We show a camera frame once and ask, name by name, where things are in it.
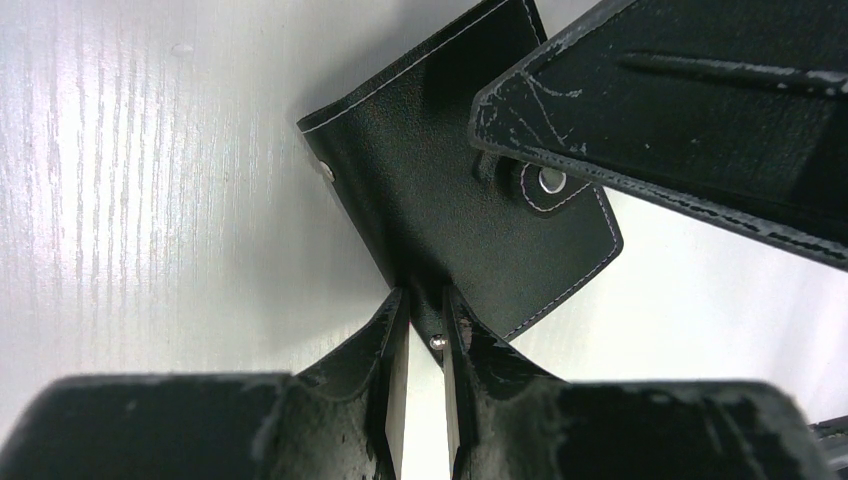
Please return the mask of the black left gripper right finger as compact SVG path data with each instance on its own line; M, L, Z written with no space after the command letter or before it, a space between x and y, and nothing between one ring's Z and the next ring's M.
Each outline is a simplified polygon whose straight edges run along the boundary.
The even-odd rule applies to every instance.
M455 479L831 479L795 403L748 381L570 383L443 294Z

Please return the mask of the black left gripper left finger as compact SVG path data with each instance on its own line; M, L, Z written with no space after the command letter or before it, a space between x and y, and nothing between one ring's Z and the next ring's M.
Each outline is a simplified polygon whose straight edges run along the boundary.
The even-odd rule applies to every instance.
M394 479L403 453L408 293L286 372L70 376L1 450L5 479Z

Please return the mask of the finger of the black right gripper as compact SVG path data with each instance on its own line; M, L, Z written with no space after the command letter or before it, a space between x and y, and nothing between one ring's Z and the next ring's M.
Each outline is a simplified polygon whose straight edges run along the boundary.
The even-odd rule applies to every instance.
M603 1L482 88L473 144L847 266L847 5Z

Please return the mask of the black leather card holder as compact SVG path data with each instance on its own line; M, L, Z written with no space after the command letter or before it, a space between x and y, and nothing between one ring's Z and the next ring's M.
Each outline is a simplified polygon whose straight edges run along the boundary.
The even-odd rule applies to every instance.
M510 340L622 251L612 207L577 177L474 148L476 93L546 39L531 1L483 1L346 96L298 122L390 287L441 362L443 291Z

